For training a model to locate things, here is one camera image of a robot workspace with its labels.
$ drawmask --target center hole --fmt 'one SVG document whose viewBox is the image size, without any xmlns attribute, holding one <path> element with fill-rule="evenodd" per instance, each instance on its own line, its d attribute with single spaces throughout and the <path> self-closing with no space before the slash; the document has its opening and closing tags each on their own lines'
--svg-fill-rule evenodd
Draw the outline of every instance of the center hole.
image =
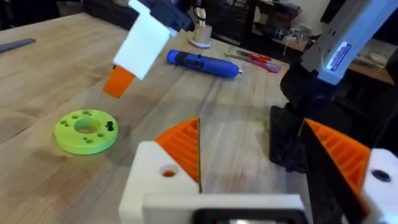
<svg viewBox="0 0 398 224">
<path fill-rule="evenodd" d="M 100 129 L 100 122 L 92 118 L 83 118 L 76 122 L 75 130 L 82 134 L 95 133 Z"/>
</svg>

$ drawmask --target orange tip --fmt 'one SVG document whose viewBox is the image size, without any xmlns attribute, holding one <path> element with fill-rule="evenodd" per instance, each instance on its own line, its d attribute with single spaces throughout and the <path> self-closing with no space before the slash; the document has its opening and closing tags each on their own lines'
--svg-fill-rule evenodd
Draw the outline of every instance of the orange tip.
<svg viewBox="0 0 398 224">
<path fill-rule="evenodd" d="M 102 91 L 112 97 L 120 98 L 134 78 L 135 76 L 131 72 L 116 66 Z"/>
<path fill-rule="evenodd" d="M 184 121 L 155 139 L 182 169 L 200 186 L 200 119 Z"/>
</svg>

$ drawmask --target small hole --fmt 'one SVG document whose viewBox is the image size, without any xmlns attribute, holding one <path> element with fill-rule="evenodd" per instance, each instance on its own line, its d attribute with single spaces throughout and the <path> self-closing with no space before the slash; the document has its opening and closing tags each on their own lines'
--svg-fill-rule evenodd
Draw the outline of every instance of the small hole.
<svg viewBox="0 0 398 224">
<path fill-rule="evenodd" d="M 177 174 L 177 166 L 176 165 L 166 165 L 160 168 L 160 174 L 163 177 L 174 177 Z"/>
<path fill-rule="evenodd" d="M 372 175 L 381 182 L 391 182 L 391 177 L 383 170 L 372 170 Z"/>
</svg>

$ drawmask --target screwdriver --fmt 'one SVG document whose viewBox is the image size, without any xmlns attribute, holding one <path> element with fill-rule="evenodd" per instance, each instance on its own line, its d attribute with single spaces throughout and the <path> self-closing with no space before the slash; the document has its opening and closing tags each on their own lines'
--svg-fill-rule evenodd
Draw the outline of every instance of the screwdriver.
<svg viewBox="0 0 398 224">
<path fill-rule="evenodd" d="M 251 58 L 251 60 L 257 61 L 257 62 L 268 62 L 268 61 L 272 60 L 270 57 L 267 57 L 267 56 L 250 54 L 250 53 L 243 52 L 241 50 L 237 50 L 236 53 L 238 55 L 242 55 L 243 57 L 249 57 L 249 58 Z"/>
<path fill-rule="evenodd" d="M 182 65 L 223 78 L 234 78 L 238 74 L 243 73 L 239 67 L 232 62 L 190 54 L 179 50 L 170 50 L 166 58 L 169 63 L 174 65 Z"/>
</svg>

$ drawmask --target white 3d printed part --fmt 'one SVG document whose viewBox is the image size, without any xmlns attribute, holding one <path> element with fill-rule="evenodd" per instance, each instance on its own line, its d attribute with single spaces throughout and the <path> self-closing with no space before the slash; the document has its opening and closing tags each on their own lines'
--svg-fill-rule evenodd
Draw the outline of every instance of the white 3d printed part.
<svg viewBox="0 0 398 224">
<path fill-rule="evenodd" d="M 153 18 L 149 14 L 150 10 L 141 2 L 131 0 L 129 6 L 139 15 L 113 63 L 142 80 L 166 45 L 170 34 L 175 32 Z"/>
</svg>

